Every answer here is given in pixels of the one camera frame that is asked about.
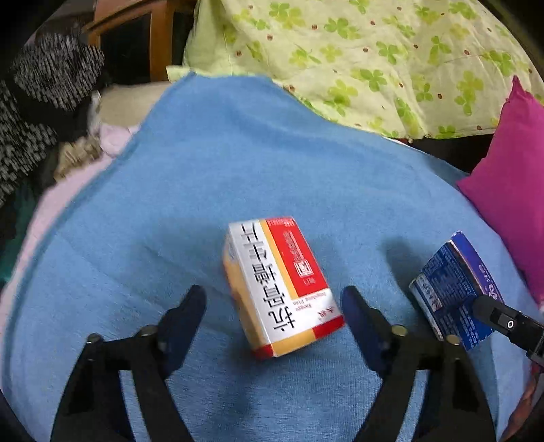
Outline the blue white carton box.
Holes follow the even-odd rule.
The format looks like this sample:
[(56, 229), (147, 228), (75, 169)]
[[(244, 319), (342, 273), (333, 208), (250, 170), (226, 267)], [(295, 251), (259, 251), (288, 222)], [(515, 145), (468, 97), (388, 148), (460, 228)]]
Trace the blue white carton box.
[(461, 231), (432, 255), (408, 289), (437, 339), (443, 341), (454, 334), (468, 351), (493, 333), (490, 326), (475, 318), (474, 300), (482, 295), (504, 300), (488, 268)]

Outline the red yellow white medicine box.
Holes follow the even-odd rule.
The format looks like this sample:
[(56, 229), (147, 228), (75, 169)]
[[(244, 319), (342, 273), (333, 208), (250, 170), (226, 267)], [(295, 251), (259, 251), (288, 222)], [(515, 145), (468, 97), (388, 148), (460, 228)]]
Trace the red yellow white medicine box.
[(287, 355), (345, 324), (315, 255), (292, 217), (229, 224), (223, 266), (257, 359)]

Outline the magenta pillow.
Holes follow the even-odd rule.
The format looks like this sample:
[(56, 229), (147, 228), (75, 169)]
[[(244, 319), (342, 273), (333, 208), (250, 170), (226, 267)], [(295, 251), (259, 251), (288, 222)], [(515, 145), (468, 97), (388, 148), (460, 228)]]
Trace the magenta pillow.
[(487, 155), (457, 186), (499, 234), (542, 308), (543, 106), (518, 77)]

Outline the blue bed blanket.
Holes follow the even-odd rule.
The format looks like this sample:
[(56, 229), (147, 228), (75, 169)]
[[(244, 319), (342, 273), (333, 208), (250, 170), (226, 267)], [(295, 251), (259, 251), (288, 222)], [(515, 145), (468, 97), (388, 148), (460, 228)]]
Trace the blue bed blanket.
[(288, 355), (254, 357), (224, 260), (244, 260), (262, 322), (278, 336), (327, 320), (337, 302), (290, 301), (269, 218), (290, 217), (309, 247), (294, 273), (356, 286), (392, 324), (431, 335), (409, 283), (456, 232), (504, 301), (539, 309), (501, 238), (457, 190), (462, 174), (381, 136), (327, 121), (262, 77), (190, 74), (53, 222), (18, 285), (5, 334), (5, 397), (38, 441), (53, 430), (91, 333), (134, 335), (206, 292), (206, 313), (168, 384), (198, 441), (351, 441), (380, 389), (351, 331)]

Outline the pink bed sheet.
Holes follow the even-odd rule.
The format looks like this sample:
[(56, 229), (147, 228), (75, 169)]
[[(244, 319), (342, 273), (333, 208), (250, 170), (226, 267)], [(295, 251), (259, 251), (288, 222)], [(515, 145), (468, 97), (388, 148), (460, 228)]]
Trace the pink bed sheet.
[(104, 123), (100, 130), (101, 157), (82, 168), (73, 169), (40, 198), (30, 221), (12, 276), (1, 292), (1, 328), (5, 327), (17, 286), (34, 252), (49, 228), (75, 196), (123, 152), (140, 125), (116, 126)]

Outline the green clover print quilt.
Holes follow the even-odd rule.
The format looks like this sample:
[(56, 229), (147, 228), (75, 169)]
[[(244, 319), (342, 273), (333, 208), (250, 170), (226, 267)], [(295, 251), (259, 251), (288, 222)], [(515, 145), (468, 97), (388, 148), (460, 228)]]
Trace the green clover print quilt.
[(543, 80), (477, 1), (200, 1), (186, 72), (270, 77), (313, 112), (391, 138), (492, 133), (514, 78)]

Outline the black white dotted garment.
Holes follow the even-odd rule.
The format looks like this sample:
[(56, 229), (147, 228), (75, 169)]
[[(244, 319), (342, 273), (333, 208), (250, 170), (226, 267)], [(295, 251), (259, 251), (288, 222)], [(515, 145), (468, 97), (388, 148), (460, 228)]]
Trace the black white dotted garment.
[(104, 54), (60, 34), (23, 47), (1, 77), (1, 203), (45, 160), (90, 98)]

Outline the brown wooden wardrobe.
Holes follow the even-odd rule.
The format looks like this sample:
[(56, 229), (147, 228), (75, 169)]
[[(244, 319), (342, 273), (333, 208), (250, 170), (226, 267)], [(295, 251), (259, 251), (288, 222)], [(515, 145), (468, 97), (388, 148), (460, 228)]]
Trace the brown wooden wardrobe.
[(97, 1), (83, 30), (104, 53), (104, 72), (114, 84), (164, 82), (167, 67), (182, 60), (193, 27), (195, 1)]

